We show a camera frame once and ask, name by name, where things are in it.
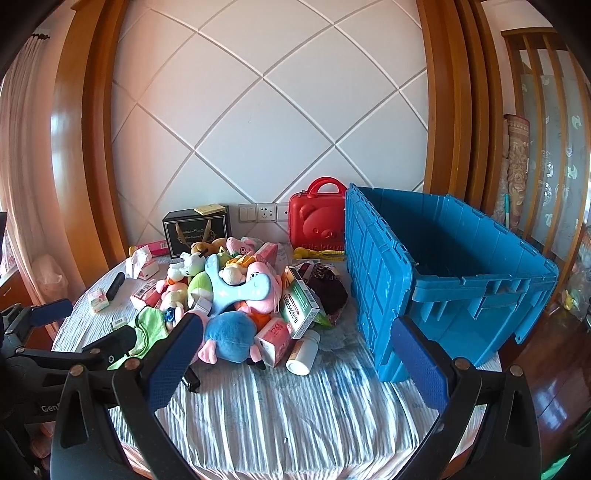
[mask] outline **blue gripper pad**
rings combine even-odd
[[[144,357],[144,397],[151,411],[168,405],[203,340],[203,323],[186,313],[170,335],[156,342]]]
[[[217,255],[210,255],[205,262],[205,272],[212,281],[213,302],[210,317],[223,313],[230,305],[241,300],[264,300],[271,291],[271,279],[265,274],[256,275],[242,285],[228,285],[219,276]]]
[[[409,317],[393,321],[390,341],[427,407],[441,414],[453,392],[452,359],[438,343],[427,340]]]
[[[29,323],[35,327],[42,327],[52,322],[62,320],[72,314],[72,302],[68,299],[61,299],[33,307]]]

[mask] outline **screw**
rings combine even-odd
[[[70,375],[72,375],[73,377],[78,377],[83,371],[83,365],[74,365],[72,368],[70,368]]]
[[[511,372],[511,375],[514,377],[520,377],[523,375],[523,369],[519,365],[511,365],[509,372]]]
[[[123,364],[123,368],[132,371],[138,368],[140,363],[141,362],[139,361],[139,358],[130,358],[125,361],[125,363]]]
[[[468,370],[470,368],[470,361],[464,357],[458,357],[453,361],[458,370]]]

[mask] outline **blue plastic bin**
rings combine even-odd
[[[451,195],[353,184],[345,251],[358,327],[381,381],[408,378],[389,342],[396,317],[409,315],[452,358],[479,366],[513,333],[525,339],[558,274],[530,244]]]

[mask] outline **white curtain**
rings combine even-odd
[[[47,37],[36,34],[27,40],[0,87],[0,207],[8,212],[8,238],[35,304],[66,297],[68,286],[61,268],[47,253],[33,192],[29,133],[43,38]]]

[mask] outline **red bear case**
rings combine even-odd
[[[319,192],[323,185],[334,184],[338,193]],[[291,196],[288,230],[294,248],[312,250],[345,249],[345,191],[347,187],[333,177],[320,177],[308,190]]]

